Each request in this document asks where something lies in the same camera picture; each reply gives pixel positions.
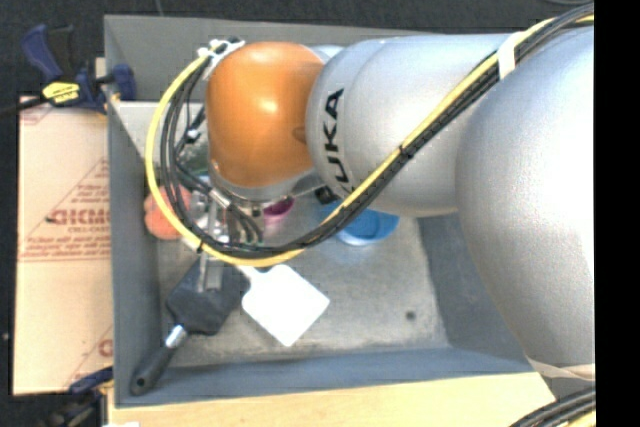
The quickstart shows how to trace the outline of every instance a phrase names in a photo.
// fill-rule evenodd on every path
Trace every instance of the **white paper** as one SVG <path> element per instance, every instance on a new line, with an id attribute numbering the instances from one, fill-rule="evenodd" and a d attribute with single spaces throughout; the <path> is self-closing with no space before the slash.
<path id="1" fill-rule="evenodd" d="M 291 347 L 329 306 L 329 298 L 286 265 L 265 273 L 238 267 L 251 281 L 244 310 L 282 345 Z"/>

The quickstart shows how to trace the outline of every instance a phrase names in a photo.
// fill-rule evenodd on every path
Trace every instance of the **black handle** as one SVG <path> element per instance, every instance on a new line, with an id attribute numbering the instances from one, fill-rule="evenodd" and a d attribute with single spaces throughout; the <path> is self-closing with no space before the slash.
<path id="1" fill-rule="evenodd" d="M 175 352 L 176 348 L 170 348 L 163 344 L 151 356 L 144 359 L 131 378 L 129 384 L 131 394 L 138 396 L 151 390 L 164 373 Z"/>

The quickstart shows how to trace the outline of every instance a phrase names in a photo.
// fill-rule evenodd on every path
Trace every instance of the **orange ball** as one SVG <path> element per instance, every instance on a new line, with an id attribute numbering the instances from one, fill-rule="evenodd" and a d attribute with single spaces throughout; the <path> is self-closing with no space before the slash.
<path id="1" fill-rule="evenodd" d="M 167 191 L 164 187 L 160 187 L 160 195 L 167 205 L 169 205 Z M 189 202 L 191 201 L 191 193 L 181 186 L 180 195 L 182 196 L 182 200 L 185 205 L 189 205 Z M 155 198 L 151 194 L 149 194 L 149 196 L 144 200 L 144 212 L 144 224 L 152 235 L 161 240 L 177 240 L 181 237 L 180 232 L 176 230 L 165 217 L 162 210 L 158 207 L 158 203 Z"/>

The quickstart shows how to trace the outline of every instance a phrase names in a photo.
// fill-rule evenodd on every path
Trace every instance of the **pink object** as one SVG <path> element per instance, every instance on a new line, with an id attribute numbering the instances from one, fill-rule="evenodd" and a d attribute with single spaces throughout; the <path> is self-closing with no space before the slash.
<path id="1" fill-rule="evenodd" d="M 169 203 L 167 191 L 164 187 L 160 187 L 160 194 Z M 191 201 L 191 193 L 184 187 L 180 187 L 180 194 L 184 203 L 188 205 Z M 158 204 L 151 194 L 146 197 L 143 206 L 145 212 L 144 224 L 152 235 L 161 240 L 177 240 L 181 237 L 180 232 L 173 227 L 162 213 L 162 210 L 158 208 Z"/>
<path id="2" fill-rule="evenodd" d="M 284 219 L 293 208 L 293 203 L 293 198 L 287 198 L 265 208 L 262 212 L 265 223 L 271 224 Z"/>

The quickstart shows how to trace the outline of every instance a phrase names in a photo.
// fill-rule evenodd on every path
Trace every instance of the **kuka logo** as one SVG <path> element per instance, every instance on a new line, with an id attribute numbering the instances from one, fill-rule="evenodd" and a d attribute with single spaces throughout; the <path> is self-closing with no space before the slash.
<path id="1" fill-rule="evenodd" d="M 348 185 L 351 185 L 349 182 L 349 176 L 347 175 L 344 165 L 340 160 L 340 148 L 335 142 L 336 134 L 338 133 L 338 102 L 340 101 L 342 93 L 344 93 L 344 88 L 339 89 L 335 93 L 331 93 L 327 97 L 327 103 L 324 111 L 333 119 L 333 125 L 329 128 L 327 122 L 324 121 L 322 123 L 322 131 L 325 136 L 324 149 L 327 152 L 327 162 L 332 166 L 336 166 L 335 179 L 341 184 L 341 187 L 346 192 L 351 192 L 353 187 L 351 187 L 351 189 L 347 187 Z"/>

